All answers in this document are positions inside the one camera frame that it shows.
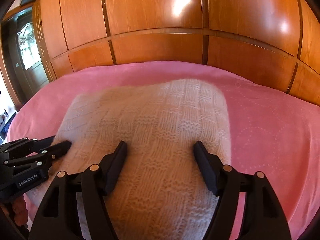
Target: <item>pink bedspread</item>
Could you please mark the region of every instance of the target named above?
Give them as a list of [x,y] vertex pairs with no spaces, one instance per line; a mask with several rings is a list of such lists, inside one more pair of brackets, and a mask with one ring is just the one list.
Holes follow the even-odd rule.
[[[214,83],[224,93],[231,164],[239,172],[266,173],[289,220],[292,239],[297,239],[320,206],[320,107],[227,71],[175,61],[88,68],[41,89],[13,120],[8,140],[54,135],[78,94],[181,78]],[[240,225],[237,216],[232,239]]]

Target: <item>metal screw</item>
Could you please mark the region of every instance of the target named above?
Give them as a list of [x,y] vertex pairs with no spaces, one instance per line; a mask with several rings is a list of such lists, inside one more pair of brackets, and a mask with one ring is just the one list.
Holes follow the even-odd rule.
[[66,173],[64,171],[59,171],[57,176],[58,178],[63,178]]
[[90,166],[90,171],[97,171],[99,169],[99,165],[94,164]]
[[232,171],[232,167],[230,165],[223,165],[223,169],[228,172]]
[[258,171],[258,172],[257,172],[257,177],[258,177],[258,178],[263,179],[264,176],[265,176],[265,175],[264,175],[264,173],[263,173],[262,171]]

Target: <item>doorway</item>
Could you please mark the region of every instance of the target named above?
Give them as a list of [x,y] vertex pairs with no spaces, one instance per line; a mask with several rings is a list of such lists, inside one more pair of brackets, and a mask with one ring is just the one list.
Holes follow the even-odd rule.
[[35,38],[32,8],[18,13],[1,27],[5,65],[20,101],[25,103],[49,83]]

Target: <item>white knitted sweater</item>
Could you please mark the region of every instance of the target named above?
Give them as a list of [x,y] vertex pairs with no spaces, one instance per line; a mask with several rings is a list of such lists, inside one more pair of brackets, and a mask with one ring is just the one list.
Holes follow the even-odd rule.
[[[51,175],[81,172],[124,140],[128,156],[106,207],[120,240],[202,239],[217,198],[207,190],[193,156],[201,140],[230,163],[225,98],[212,84],[176,80],[144,87],[116,87],[78,96],[55,141],[71,140]],[[52,178],[28,193],[39,205]],[[83,234],[90,238],[82,210]]]

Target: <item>wood panel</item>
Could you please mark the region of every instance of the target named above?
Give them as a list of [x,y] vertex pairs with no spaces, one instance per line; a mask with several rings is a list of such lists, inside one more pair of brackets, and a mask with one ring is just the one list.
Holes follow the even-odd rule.
[[44,86],[46,86],[47,84],[49,84],[49,80],[46,80],[45,82],[43,82],[40,86],[39,86],[39,90],[41,88],[43,88]]
[[68,50],[60,15],[60,0],[41,0],[40,4],[48,54],[50,58],[54,58]]
[[290,95],[320,106],[320,75],[299,64]]
[[297,56],[297,0],[209,0],[209,28],[237,33]]
[[37,93],[43,87],[44,83],[48,82],[48,78],[41,61],[34,64],[31,68],[24,70],[24,73],[30,87],[32,88],[33,94]]
[[66,74],[73,73],[73,69],[68,54],[63,54],[62,56],[53,59],[51,61],[51,64],[57,78],[60,78]]
[[94,41],[87,47],[69,53],[73,70],[87,67],[113,65],[109,43],[106,40]]
[[300,1],[303,20],[300,59],[320,74],[320,23],[306,1]]
[[151,28],[202,27],[201,0],[106,0],[106,6],[111,34]]
[[32,8],[32,22],[34,26],[36,43],[41,58],[41,62],[44,67],[44,71],[48,77],[48,81],[52,82],[57,79],[52,65],[50,63],[50,57],[47,50],[47,45],[44,40],[43,28],[41,25],[41,9],[40,0],[36,0]]
[[241,41],[209,37],[208,65],[286,92],[296,59]]
[[68,48],[107,36],[101,0],[60,0]]
[[144,34],[112,40],[118,64],[160,60],[202,62],[202,35]]

